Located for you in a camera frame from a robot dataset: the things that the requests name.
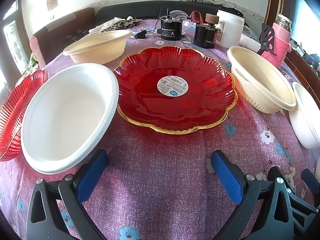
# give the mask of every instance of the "pink thermos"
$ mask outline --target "pink thermos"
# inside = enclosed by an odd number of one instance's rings
[[[276,22],[273,24],[273,29],[275,30],[275,36],[282,41],[289,43],[291,39],[291,21],[279,14]]]
[[[275,47],[274,54],[268,51],[263,52],[262,56],[272,63],[276,68],[280,68],[284,61],[285,55],[291,51],[291,21],[279,14],[272,28],[275,30]]]

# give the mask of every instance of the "red glass plate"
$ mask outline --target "red glass plate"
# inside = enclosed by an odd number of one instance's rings
[[[125,58],[115,75],[119,114],[133,124],[162,133],[186,134],[217,126],[238,99],[232,75],[214,58],[193,49],[145,49]],[[172,79],[181,87],[168,87],[165,95],[158,82],[168,76],[165,80]],[[179,92],[182,86],[188,87],[186,93]]]
[[[47,70],[37,70],[15,87],[0,110],[0,161],[22,152],[20,130],[23,115],[34,94],[48,80]]]

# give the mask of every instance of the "black motor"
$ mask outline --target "black motor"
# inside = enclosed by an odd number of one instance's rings
[[[182,19],[175,19],[170,16],[170,9],[167,9],[167,16],[161,19],[161,38],[167,41],[178,41],[182,35]]]
[[[219,22],[219,17],[207,13],[205,21],[208,24],[197,24],[193,43],[205,49],[214,49],[219,29],[214,25]]]

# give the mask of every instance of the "white foam bowl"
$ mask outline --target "white foam bowl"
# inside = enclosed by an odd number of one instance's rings
[[[75,65],[51,77],[23,117],[21,146],[29,165],[57,174],[82,161],[108,129],[118,96],[114,73],[102,65]]]
[[[289,111],[289,118],[299,142],[306,149],[320,147],[320,110],[309,94],[299,83],[292,83],[297,105]]]
[[[250,105],[266,114],[294,109],[296,98],[291,85],[269,61],[238,46],[231,47],[227,54],[236,88]]]
[[[70,56],[76,64],[105,64],[120,57],[125,49],[129,30],[109,31],[84,37],[63,50],[64,56]]]

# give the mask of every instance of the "purple tablecloth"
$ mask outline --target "purple tablecloth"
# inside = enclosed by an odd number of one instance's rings
[[[151,30],[154,24],[154,20],[143,21],[132,31]],[[114,69],[127,55],[148,47],[175,45],[196,48],[227,69],[226,49],[196,47],[191,41],[194,28],[177,42],[163,41],[157,33],[145,40],[132,36],[124,54],[106,66]],[[72,65],[70,57],[60,54],[46,68],[51,77]],[[280,71],[290,83],[296,81],[285,64]],[[305,168],[314,171],[319,151],[306,150],[299,144],[287,111],[263,114],[241,95],[223,124],[188,135],[157,133],[128,123],[116,113],[97,148],[107,151],[109,165],[84,207],[108,240],[212,239],[236,206],[207,164],[217,149],[257,179],[266,180],[270,167],[279,165],[296,195],[313,204],[301,172]],[[23,155],[0,163],[0,207],[22,239],[26,239],[27,213],[36,179],[60,180],[75,173],[80,165],[49,176],[30,168]],[[62,203],[59,207],[67,227],[76,236]]]

